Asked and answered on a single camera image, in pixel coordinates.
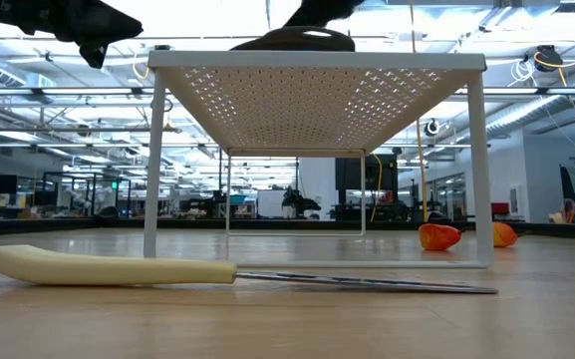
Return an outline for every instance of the cable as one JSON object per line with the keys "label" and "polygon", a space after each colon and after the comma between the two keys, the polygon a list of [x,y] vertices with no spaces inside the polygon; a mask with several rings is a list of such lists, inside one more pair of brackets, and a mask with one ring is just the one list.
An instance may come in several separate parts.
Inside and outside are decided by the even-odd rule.
{"label": "cable", "polygon": [[372,154],[372,156],[376,158],[376,161],[378,161],[378,166],[380,167],[380,171],[378,174],[378,187],[376,188],[376,200],[374,201],[374,209],[371,212],[371,220],[370,221],[374,221],[374,216],[376,215],[376,207],[378,206],[378,196],[380,195],[380,187],[383,183],[383,163],[382,163],[382,161],[380,161],[380,158],[378,158],[378,155]]}
{"label": "cable", "polygon": [[541,60],[539,60],[539,59],[537,58],[537,56],[540,55],[540,54],[541,54],[541,53],[540,53],[539,51],[536,52],[535,55],[533,55],[533,60],[535,60],[537,63],[542,64],[542,65],[544,65],[544,66],[548,66],[548,67],[550,67],[550,68],[555,68],[555,69],[562,69],[562,68],[568,68],[568,67],[571,67],[571,66],[575,66],[575,62],[574,62],[574,63],[570,63],[570,64],[566,64],[566,65],[554,65],[554,64],[549,64],[549,63],[543,62],[543,61],[541,61]]}
{"label": "cable", "polygon": [[132,60],[132,71],[135,72],[135,75],[137,75],[138,78],[140,79],[147,79],[147,77],[149,76],[149,66],[147,66],[146,70],[145,70],[145,75],[141,74],[139,72],[139,70],[137,70],[137,55],[139,53],[135,51],[135,56],[133,57]]}
{"label": "cable", "polygon": [[510,76],[512,76],[513,80],[515,81],[510,83],[507,87],[511,87],[517,84],[518,82],[524,82],[528,79],[531,79],[534,73],[535,73],[535,66],[530,61],[515,62],[510,67]]}

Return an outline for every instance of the white wall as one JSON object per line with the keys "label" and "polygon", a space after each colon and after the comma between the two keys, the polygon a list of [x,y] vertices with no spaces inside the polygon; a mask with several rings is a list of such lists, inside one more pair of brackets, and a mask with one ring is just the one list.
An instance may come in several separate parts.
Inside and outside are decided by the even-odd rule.
{"label": "white wall", "polygon": [[298,186],[303,196],[316,200],[321,206],[320,219],[329,219],[327,213],[338,202],[336,159],[300,159]]}
{"label": "white wall", "polygon": [[[493,202],[510,202],[510,188],[521,185],[524,218],[529,220],[529,206],[526,199],[526,159],[524,155],[524,137],[522,131],[510,134],[510,138],[489,142],[488,162],[490,174],[490,198]],[[426,170],[426,180],[436,180],[464,173],[466,181],[466,212],[475,214],[473,173],[470,150],[464,150],[456,156],[453,163],[430,163]],[[411,179],[420,183],[420,170],[400,175],[400,187],[411,185]]]}

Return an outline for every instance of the shelf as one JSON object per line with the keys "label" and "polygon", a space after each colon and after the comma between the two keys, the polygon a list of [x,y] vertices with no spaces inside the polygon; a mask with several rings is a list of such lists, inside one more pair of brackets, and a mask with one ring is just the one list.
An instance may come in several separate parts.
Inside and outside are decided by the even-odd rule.
{"label": "shelf", "polygon": [[229,154],[359,157],[485,70],[477,54],[155,51],[149,66]]}

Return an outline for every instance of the ceiling light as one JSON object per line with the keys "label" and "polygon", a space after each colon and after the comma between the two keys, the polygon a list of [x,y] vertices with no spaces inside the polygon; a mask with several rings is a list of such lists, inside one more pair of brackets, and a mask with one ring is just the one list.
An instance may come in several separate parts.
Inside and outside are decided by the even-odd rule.
{"label": "ceiling light", "polygon": [[145,170],[129,170],[128,173],[136,176],[147,176],[147,171]]}
{"label": "ceiling light", "polygon": [[94,148],[131,148],[141,146],[142,144],[92,144]]}
{"label": "ceiling light", "polygon": [[30,144],[0,144],[0,148],[29,148]]}
{"label": "ceiling light", "polygon": [[[484,95],[535,95],[537,88],[486,88]],[[456,95],[468,94],[468,89],[459,89],[455,91]]]}
{"label": "ceiling light", "polygon": [[46,151],[50,151],[51,153],[53,153],[55,155],[59,155],[59,156],[67,156],[67,157],[70,156],[70,154],[68,154],[64,151],[58,150],[58,149],[46,149]]}
{"label": "ceiling light", "polygon": [[27,142],[39,141],[39,138],[36,136],[11,131],[0,131],[0,136],[19,141],[27,141]]}
{"label": "ceiling light", "polygon": [[46,96],[55,95],[131,95],[130,88],[62,88],[62,89],[42,89]]}
{"label": "ceiling light", "polygon": [[95,163],[95,164],[109,164],[112,162],[106,158],[97,157],[97,156],[78,156],[78,158],[80,158],[83,161],[87,161],[87,162],[91,162],[91,163]]}
{"label": "ceiling light", "polygon": [[0,96],[24,96],[33,95],[30,89],[0,89]]}
{"label": "ceiling light", "polygon": [[86,144],[39,144],[41,148],[83,148]]}
{"label": "ceiling light", "polygon": [[202,146],[202,147],[206,147],[206,148],[218,148],[217,144],[198,144],[198,143],[162,144],[161,146],[163,148],[169,148],[169,149],[173,149],[173,148],[185,149],[188,147],[197,148],[198,146]]}

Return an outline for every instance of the light fixture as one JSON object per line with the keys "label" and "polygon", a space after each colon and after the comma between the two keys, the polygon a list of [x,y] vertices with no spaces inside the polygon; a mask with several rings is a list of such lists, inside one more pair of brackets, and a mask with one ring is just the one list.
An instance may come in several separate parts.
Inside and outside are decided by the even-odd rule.
{"label": "light fixture", "polygon": [[83,148],[86,144],[38,144],[41,148]]}
{"label": "light fixture", "polygon": [[0,144],[0,148],[29,148],[30,144]]}
{"label": "light fixture", "polygon": [[131,95],[131,88],[46,88],[41,90],[46,96],[59,95]]}
{"label": "light fixture", "polygon": [[97,156],[77,156],[77,157],[83,161],[87,161],[87,162],[91,162],[91,163],[95,163],[95,164],[109,164],[112,162],[106,158],[97,157]]}
{"label": "light fixture", "polygon": [[143,144],[92,144],[94,148],[132,148],[141,147]]}
{"label": "light fixture", "polygon": [[47,148],[46,151],[49,151],[49,152],[51,152],[51,153],[53,153],[53,154],[55,154],[55,155],[59,155],[59,156],[66,156],[66,157],[71,156],[70,154],[68,154],[68,153],[66,153],[66,152],[64,152],[64,151],[61,151],[61,150],[59,150],[59,149],[50,149],[50,148]]}
{"label": "light fixture", "polygon": [[206,148],[218,148],[217,144],[197,144],[197,143],[176,143],[176,144],[162,144],[161,147],[163,148],[178,148],[178,149],[186,149],[186,148],[197,148],[199,146],[206,147]]}
{"label": "light fixture", "polygon": [[136,176],[147,176],[147,171],[145,170],[128,170],[128,173]]}
{"label": "light fixture", "polygon": [[3,136],[8,139],[19,140],[19,141],[26,141],[26,142],[35,142],[39,141],[40,139],[36,136],[26,134],[26,133],[18,133],[12,131],[0,131],[0,136]]}
{"label": "light fixture", "polygon": [[28,96],[28,95],[33,95],[31,89],[11,89],[11,88],[0,89],[0,96]]}

